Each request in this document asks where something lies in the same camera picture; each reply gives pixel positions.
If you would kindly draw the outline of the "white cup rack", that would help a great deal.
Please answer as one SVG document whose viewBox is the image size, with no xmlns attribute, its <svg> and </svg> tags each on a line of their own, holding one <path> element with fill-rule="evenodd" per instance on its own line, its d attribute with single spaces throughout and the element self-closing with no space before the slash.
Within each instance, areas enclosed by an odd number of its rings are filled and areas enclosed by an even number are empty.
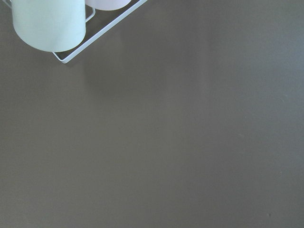
<svg viewBox="0 0 304 228">
<path fill-rule="evenodd" d="M 3 3 L 11 9 L 12 0 L 5 0 Z M 85 4 L 85 37 L 80 44 L 73 49 L 63 52 L 51 52 L 61 63 L 66 64 L 80 52 L 86 49 L 89 45 L 99 39 L 103 34 L 109 31 L 112 27 L 122 21 L 133 11 L 142 6 L 143 0 L 132 0 L 125 7 L 112 10 L 98 10 L 91 8 Z"/>
</svg>

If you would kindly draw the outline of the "pink cup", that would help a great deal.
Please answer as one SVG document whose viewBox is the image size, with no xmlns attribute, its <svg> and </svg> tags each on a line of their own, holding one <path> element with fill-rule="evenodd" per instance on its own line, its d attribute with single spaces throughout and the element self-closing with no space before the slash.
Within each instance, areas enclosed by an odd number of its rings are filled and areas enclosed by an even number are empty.
<svg viewBox="0 0 304 228">
<path fill-rule="evenodd" d="M 125 7 L 131 0 L 85 0 L 87 6 L 96 10 L 112 11 Z"/>
</svg>

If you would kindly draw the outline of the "mint green cup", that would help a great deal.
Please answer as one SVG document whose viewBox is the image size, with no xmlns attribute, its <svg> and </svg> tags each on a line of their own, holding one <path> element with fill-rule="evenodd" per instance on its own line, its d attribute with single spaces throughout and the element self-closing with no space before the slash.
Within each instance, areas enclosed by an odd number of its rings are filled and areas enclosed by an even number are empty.
<svg viewBox="0 0 304 228">
<path fill-rule="evenodd" d="M 63 52 L 86 34 L 84 0 L 13 0 L 13 27 L 28 45 L 46 52 Z"/>
</svg>

